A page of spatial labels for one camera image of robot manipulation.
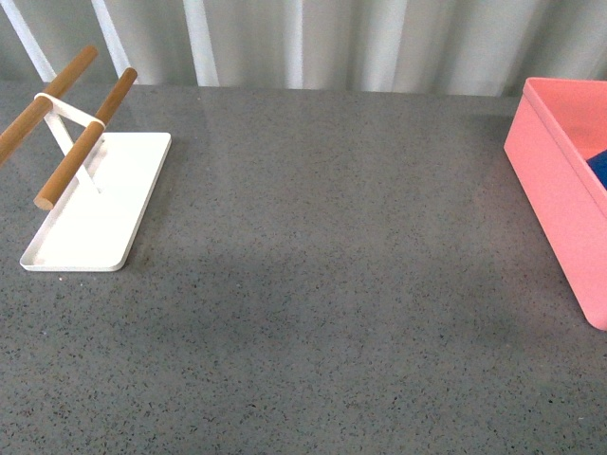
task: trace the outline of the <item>pink box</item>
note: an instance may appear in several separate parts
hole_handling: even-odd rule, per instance
[[[504,146],[588,321],[607,330],[607,82],[530,78]]]

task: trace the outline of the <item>blue cloth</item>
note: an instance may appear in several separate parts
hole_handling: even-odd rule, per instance
[[[592,169],[603,184],[603,187],[607,189],[607,150],[600,154],[593,156],[587,161],[590,169]]]

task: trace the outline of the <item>white metal base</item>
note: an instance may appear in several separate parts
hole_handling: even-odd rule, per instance
[[[168,133],[105,133],[21,258],[30,271],[120,269],[171,145]]]

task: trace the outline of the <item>wooden dowel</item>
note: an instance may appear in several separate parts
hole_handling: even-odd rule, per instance
[[[105,123],[106,126],[120,106],[122,100],[124,100],[124,97],[136,78],[137,71],[133,68],[126,68],[97,111],[95,117]],[[82,166],[91,149],[103,134],[103,130],[103,126],[97,121],[91,121],[88,124],[74,143],[72,149],[59,166],[57,166],[53,175],[50,176],[34,199],[34,204],[36,204],[38,208],[42,210],[51,210],[55,207],[55,204],[57,204],[57,201],[64,193],[67,185],[69,185],[71,179],[76,175],[76,171]]]
[[[61,97],[95,60],[95,57],[97,57],[97,49],[88,45],[43,91],[55,98]],[[10,158],[21,142],[42,121],[52,107],[53,103],[49,99],[45,97],[36,98],[0,135],[0,167]]]

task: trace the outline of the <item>white bracket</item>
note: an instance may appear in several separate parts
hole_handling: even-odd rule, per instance
[[[82,126],[97,118],[47,94],[46,124],[62,152],[74,142],[61,117]],[[171,145],[168,133],[104,133],[21,258],[30,271],[120,269]]]

